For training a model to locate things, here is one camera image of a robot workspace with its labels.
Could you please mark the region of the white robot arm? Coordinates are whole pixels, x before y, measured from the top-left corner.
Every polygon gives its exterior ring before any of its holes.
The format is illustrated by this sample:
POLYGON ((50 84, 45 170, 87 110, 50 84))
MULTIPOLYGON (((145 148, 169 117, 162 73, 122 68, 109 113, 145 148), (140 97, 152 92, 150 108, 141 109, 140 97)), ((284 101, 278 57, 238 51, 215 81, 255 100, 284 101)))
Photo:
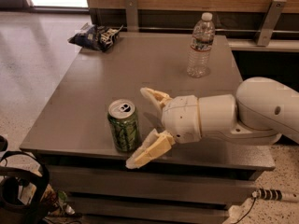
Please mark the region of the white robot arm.
POLYGON ((128 169, 163 156, 174 144, 197 143, 204 137, 239 145, 272 145, 286 136, 299 143, 299 93, 270 78, 248 78, 234 95, 172 98, 150 88, 140 92, 159 111, 164 130, 149 133, 126 161, 128 169))

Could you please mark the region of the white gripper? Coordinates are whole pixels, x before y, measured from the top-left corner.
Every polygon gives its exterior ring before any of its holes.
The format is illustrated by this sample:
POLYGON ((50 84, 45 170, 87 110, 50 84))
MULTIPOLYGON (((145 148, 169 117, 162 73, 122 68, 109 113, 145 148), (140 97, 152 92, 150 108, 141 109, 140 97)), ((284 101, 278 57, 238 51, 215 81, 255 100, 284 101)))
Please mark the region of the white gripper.
POLYGON ((138 169, 163 156, 175 141, 179 144, 195 143, 201 139, 199 104, 194 95, 172 99, 167 93, 151 88, 141 88, 142 96, 158 111, 163 110, 162 124, 166 131, 153 129, 142 145, 126 161, 128 169, 138 169))

